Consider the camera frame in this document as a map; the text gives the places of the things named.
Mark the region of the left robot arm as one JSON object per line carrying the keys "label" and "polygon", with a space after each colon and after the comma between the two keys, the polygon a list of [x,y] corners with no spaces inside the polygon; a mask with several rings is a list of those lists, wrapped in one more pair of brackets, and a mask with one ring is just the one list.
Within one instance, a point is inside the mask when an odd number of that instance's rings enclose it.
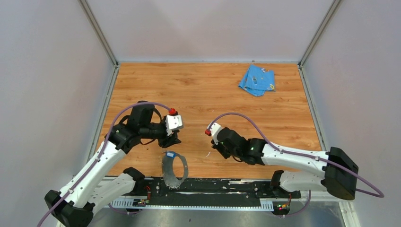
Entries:
{"label": "left robot arm", "polygon": [[113,119],[100,147],[83,168],[61,189],[45,195],[48,211],[37,224],[53,216],[66,227],[87,227],[106,205],[123,194],[144,192],[144,175],[130,167],[116,179],[99,187],[109,170],[142,139],[157,140],[161,148],[179,144],[181,115],[157,102],[139,101],[122,109]]}

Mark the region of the folded blue cloth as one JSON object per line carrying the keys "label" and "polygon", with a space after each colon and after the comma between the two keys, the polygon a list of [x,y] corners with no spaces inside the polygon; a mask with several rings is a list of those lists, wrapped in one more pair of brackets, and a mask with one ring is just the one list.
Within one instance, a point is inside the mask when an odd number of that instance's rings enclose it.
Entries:
{"label": "folded blue cloth", "polygon": [[238,87],[253,96],[263,96],[266,91],[275,92],[275,72],[250,65],[239,82]]}

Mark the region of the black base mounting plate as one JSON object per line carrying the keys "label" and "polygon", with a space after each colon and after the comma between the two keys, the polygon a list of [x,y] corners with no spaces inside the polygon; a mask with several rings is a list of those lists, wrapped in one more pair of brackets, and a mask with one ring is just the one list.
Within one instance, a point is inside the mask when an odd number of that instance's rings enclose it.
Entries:
{"label": "black base mounting plate", "polygon": [[112,202],[115,208],[257,208],[264,199],[301,198],[299,191],[285,192],[270,186],[270,180],[187,178],[177,188],[166,185],[161,177],[146,178],[142,189]]}

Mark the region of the key with blue tag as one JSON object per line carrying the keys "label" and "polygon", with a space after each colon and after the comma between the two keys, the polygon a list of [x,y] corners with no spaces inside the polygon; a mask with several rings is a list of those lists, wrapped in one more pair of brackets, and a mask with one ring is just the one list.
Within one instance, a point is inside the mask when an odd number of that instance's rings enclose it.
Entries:
{"label": "key with blue tag", "polygon": [[176,153],[175,152],[166,152],[166,156],[174,158],[174,157],[176,157]]}

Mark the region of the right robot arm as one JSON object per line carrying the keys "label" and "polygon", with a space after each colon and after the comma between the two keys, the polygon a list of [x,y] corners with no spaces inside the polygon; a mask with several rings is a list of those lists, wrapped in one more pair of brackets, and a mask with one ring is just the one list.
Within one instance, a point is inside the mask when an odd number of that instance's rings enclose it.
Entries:
{"label": "right robot arm", "polygon": [[343,199],[354,200],[359,168],[340,148],[329,151],[310,151],[290,148],[263,139],[246,139],[228,127],[215,124],[205,131],[212,140],[212,148],[225,159],[233,157],[249,165],[286,166],[296,172],[275,171],[270,191],[275,197],[288,192],[317,191]]}

